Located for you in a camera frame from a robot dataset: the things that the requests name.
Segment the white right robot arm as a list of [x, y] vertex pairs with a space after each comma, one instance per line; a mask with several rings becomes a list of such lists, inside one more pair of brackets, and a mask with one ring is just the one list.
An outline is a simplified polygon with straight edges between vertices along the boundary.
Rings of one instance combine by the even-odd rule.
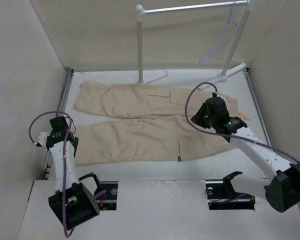
[[235, 171], [223, 178], [222, 192], [228, 198], [238, 193], [267, 200], [283, 213], [300, 202], [300, 162], [291, 163], [269, 145], [260, 142], [239, 117], [231, 117], [225, 101], [219, 96], [207, 99], [191, 122], [204, 129], [214, 129], [216, 136], [241, 150], [264, 173], [257, 179]]

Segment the light blue wire hanger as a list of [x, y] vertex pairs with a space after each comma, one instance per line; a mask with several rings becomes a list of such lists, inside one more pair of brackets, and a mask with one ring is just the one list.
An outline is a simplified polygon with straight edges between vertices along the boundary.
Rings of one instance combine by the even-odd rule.
[[223, 29], [215, 37], [209, 49], [203, 54], [199, 61], [200, 66], [205, 66], [216, 55], [218, 55], [237, 35], [241, 25], [241, 17], [236, 16], [237, 8], [239, 7], [238, 0], [235, 0], [231, 5], [229, 16]]

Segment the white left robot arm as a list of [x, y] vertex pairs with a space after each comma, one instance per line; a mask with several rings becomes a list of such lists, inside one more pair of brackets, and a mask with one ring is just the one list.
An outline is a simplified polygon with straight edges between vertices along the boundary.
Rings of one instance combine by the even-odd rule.
[[[56, 187], [54, 195], [48, 198], [48, 204], [69, 235], [74, 228], [100, 214], [97, 199], [102, 195], [102, 186], [94, 173], [78, 177], [75, 155], [79, 139], [70, 132], [66, 118], [58, 116], [49, 122], [52, 130], [46, 147], [52, 155]], [[89, 177], [95, 182], [85, 186], [81, 180]]]

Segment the beige trousers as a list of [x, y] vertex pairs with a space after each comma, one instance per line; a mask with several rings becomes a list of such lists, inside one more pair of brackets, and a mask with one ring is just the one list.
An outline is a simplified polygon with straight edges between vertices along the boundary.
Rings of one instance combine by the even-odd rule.
[[111, 120], [77, 126], [75, 164], [185, 162], [230, 151], [233, 146], [224, 138], [199, 132], [188, 122], [211, 96], [177, 87], [85, 81], [74, 108]]

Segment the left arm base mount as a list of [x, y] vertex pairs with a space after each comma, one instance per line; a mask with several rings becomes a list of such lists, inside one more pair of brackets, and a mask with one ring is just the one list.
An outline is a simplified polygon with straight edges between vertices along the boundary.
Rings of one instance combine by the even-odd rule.
[[96, 196], [100, 211], [115, 211], [117, 209], [118, 181], [100, 181], [93, 172], [79, 177], [78, 180]]

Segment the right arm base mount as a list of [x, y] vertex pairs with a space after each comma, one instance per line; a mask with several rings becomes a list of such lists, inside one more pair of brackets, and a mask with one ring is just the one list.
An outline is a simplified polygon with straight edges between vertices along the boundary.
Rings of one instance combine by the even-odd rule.
[[247, 193], [236, 192], [231, 184], [231, 180], [240, 174], [242, 174], [242, 172], [235, 171], [223, 179], [213, 179], [205, 182], [204, 196], [208, 201], [209, 210], [255, 209], [255, 197]]

